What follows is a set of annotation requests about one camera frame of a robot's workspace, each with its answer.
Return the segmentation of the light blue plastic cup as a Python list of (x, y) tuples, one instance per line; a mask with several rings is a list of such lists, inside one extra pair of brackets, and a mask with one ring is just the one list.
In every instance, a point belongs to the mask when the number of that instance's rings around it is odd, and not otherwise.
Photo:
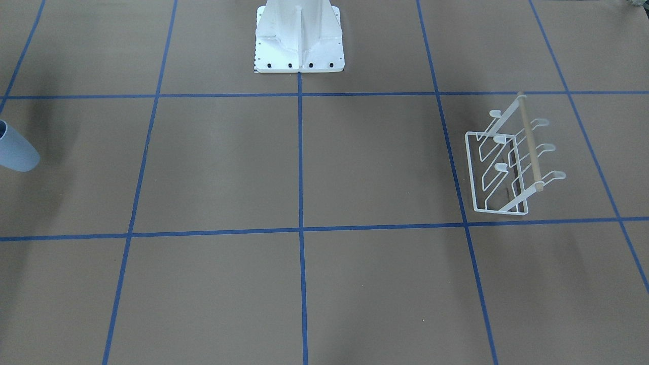
[(1, 165), (18, 172), (28, 172), (40, 163), (34, 146), (9, 123), (1, 120)]

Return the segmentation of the white pedestal base plate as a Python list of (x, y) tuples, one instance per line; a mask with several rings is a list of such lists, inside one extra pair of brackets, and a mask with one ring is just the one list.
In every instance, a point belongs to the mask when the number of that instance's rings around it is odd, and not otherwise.
[(267, 1), (256, 21), (255, 72), (345, 69), (341, 12), (330, 1)]

